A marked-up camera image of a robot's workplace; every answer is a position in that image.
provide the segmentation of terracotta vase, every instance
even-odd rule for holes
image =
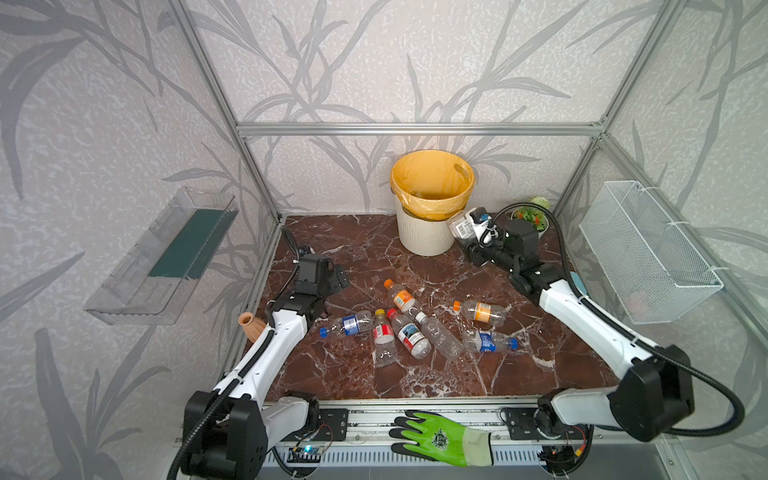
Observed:
[[[266,323],[264,323],[262,319],[253,316],[251,312],[241,314],[237,319],[237,322],[243,327],[243,331],[245,332],[245,336],[248,337],[248,340],[253,343],[256,343],[259,335],[261,335],[266,328]]]

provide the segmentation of barcode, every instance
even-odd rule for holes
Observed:
[[[475,235],[472,230],[472,225],[468,221],[463,221],[459,225],[456,225],[456,231],[461,238],[470,238]]]

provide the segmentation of bottle without label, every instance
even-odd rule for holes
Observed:
[[[472,352],[503,353],[518,349],[518,339],[512,335],[489,330],[467,330],[462,332],[462,343]]]
[[[453,336],[445,325],[434,316],[424,312],[416,314],[416,321],[421,326],[422,333],[449,362],[453,362],[462,352],[462,344]]]
[[[320,338],[350,336],[373,330],[373,315],[370,310],[360,310],[358,313],[331,318],[323,323],[326,325],[320,327]]]
[[[382,309],[378,309],[373,318],[373,352],[373,366],[376,368],[397,362],[395,331]]]
[[[460,312],[467,320],[490,323],[493,326],[503,325],[507,316],[503,306],[475,300],[467,300],[464,303],[454,302],[453,311]]]
[[[406,286],[401,283],[395,283],[391,279],[387,279],[384,282],[384,287],[387,289],[389,298],[392,299],[395,306],[400,309],[401,312],[407,313],[408,311],[414,312],[414,315],[421,309],[421,304],[418,300],[413,298],[413,295],[406,290]]]
[[[387,316],[392,324],[392,329],[395,330],[395,335],[406,346],[411,355],[417,359],[423,359],[429,355],[432,351],[432,345],[419,331],[413,320],[397,313],[395,309],[390,309]]]

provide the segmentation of wall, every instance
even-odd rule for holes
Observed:
[[[239,122],[592,122],[661,1],[187,4]],[[394,207],[389,170],[409,151],[466,156],[473,202],[498,208],[556,200],[587,143],[462,140],[267,137],[251,149],[281,210],[379,213]]]
[[[768,113],[768,2],[693,2],[651,62],[611,134],[661,192],[766,305],[768,237],[763,141]],[[590,294],[624,316],[578,224],[606,180],[624,180],[598,154],[563,213],[569,249]],[[699,478],[764,478],[768,468],[768,357],[719,293],[672,323],[635,326],[677,344],[698,369],[742,399],[736,431],[681,439]],[[681,425],[730,416],[727,401],[694,382],[696,413]]]
[[[271,220],[162,2],[0,9],[0,478],[160,478]],[[181,186],[240,213],[176,324],[87,314]]]

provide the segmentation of glove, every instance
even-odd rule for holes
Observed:
[[[406,410],[405,417],[397,417],[398,429],[389,430],[394,439],[413,443],[395,443],[392,451],[457,467],[493,465],[491,434],[468,429],[442,415],[418,410]]]

